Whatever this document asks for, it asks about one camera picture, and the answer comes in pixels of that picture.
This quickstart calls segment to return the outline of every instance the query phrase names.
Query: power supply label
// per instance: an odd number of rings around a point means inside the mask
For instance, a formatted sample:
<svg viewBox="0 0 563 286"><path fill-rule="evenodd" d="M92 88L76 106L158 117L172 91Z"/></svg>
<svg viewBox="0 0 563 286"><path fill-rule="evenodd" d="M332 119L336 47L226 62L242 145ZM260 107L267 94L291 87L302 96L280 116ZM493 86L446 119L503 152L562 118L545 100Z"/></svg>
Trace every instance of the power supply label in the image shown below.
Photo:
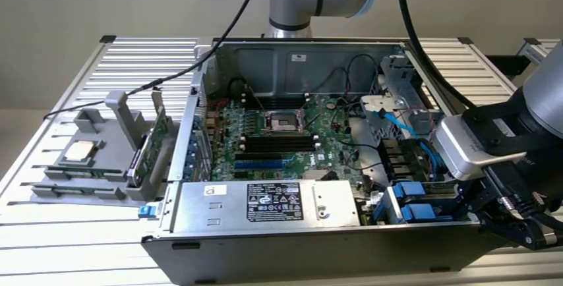
<svg viewBox="0 0 563 286"><path fill-rule="evenodd" d="M303 220L299 183L248 184L247 199L248 221Z"/></svg>

